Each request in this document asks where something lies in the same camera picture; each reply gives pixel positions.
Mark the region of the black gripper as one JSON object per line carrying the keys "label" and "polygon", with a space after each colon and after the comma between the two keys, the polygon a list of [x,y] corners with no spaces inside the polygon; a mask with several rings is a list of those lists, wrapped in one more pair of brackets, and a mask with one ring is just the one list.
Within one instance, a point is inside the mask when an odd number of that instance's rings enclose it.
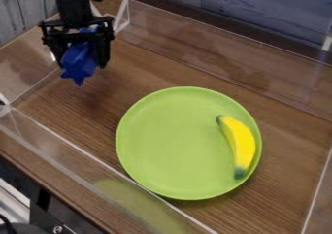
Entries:
{"label": "black gripper", "polygon": [[111,58],[111,41],[115,38],[113,18],[93,17],[79,25],[65,24],[60,19],[41,21],[43,44],[49,46],[59,65],[68,49],[67,43],[96,41],[99,67],[104,68]]}

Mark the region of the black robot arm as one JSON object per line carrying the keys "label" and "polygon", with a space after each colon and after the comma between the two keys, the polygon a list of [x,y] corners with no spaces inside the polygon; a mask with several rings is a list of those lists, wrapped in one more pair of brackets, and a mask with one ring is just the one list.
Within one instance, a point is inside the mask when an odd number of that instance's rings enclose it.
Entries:
{"label": "black robot arm", "polygon": [[60,66],[69,47],[85,42],[92,43],[92,53],[100,68],[104,68],[111,60],[115,19],[93,15],[92,1],[101,0],[56,0],[60,18],[39,23],[41,42],[49,47]]}

